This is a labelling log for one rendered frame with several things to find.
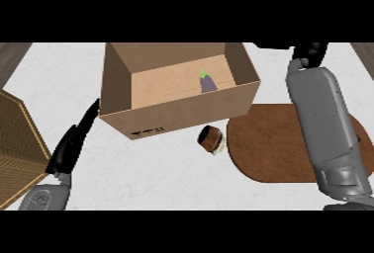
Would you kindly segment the round brown cutting board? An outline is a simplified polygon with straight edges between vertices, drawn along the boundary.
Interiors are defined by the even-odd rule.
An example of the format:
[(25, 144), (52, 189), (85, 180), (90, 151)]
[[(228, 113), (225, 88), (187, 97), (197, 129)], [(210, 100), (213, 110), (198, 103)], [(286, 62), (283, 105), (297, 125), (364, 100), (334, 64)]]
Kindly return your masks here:
[(228, 153), (241, 173), (260, 183), (314, 183), (293, 104), (255, 104), (226, 126)]

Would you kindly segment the brown cardboard box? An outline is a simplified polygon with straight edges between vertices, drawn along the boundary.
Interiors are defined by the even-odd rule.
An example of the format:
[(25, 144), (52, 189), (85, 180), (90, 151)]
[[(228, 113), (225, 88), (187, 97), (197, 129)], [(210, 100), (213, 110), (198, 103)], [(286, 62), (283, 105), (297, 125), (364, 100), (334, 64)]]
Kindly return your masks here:
[[(216, 91), (201, 92), (200, 71)], [(259, 85), (240, 42), (111, 42), (99, 118), (139, 139), (246, 115)]]

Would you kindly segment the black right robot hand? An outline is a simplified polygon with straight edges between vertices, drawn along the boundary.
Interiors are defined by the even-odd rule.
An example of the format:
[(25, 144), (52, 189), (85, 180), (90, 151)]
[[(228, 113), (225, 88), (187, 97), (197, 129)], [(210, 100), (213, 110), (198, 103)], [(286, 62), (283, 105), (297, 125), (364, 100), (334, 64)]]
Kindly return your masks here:
[(320, 67), (327, 52), (327, 42), (256, 42), (259, 48), (294, 49), (293, 59), (302, 62), (303, 68)]

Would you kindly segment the purple eggplant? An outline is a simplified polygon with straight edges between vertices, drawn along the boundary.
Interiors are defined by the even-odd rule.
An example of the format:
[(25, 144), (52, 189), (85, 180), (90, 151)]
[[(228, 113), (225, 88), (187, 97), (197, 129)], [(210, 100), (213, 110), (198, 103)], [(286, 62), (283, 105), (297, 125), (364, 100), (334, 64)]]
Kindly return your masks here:
[(201, 86), (201, 92), (203, 93), (207, 93), (207, 92), (212, 92), (212, 91), (218, 90), (213, 79), (204, 71), (200, 71), (198, 80), (200, 80), (200, 86)]

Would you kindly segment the woven wicker basket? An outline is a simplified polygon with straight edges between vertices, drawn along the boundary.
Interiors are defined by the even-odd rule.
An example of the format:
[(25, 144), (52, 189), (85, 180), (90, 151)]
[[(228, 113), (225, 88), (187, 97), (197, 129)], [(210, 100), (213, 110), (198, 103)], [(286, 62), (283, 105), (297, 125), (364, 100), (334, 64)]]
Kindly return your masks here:
[(24, 102), (0, 90), (0, 211), (48, 177), (51, 157)]

